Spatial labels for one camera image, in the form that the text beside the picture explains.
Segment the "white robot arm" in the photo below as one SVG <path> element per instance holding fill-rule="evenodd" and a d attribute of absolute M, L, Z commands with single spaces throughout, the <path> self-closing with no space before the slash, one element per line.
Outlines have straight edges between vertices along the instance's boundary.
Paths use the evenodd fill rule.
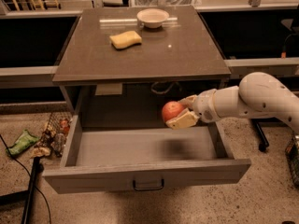
<path fill-rule="evenodd" d="M 276 118 L 299 133 L 299 98 L 275 77 L 250 73 L 238 86 L 203 91 L 164 105 L 164 123 L 171 129 L 194 126 L 224 118 Z"/>

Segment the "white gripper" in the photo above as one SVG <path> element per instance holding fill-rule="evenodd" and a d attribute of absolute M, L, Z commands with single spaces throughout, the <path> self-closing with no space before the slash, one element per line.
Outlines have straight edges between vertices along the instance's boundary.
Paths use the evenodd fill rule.
<path fill-rule="evenodd" d="M 220 119 L 214 106 L 214 94 L 217 90 L 203 91 L 199 95 L 190 95 L 178 102 L 186 107 L 176 117 L 168 120 L 166 126 L 173 129 L 185 129 L 194 126 L 200 120 L 204 123 L 215 122 Z"/>

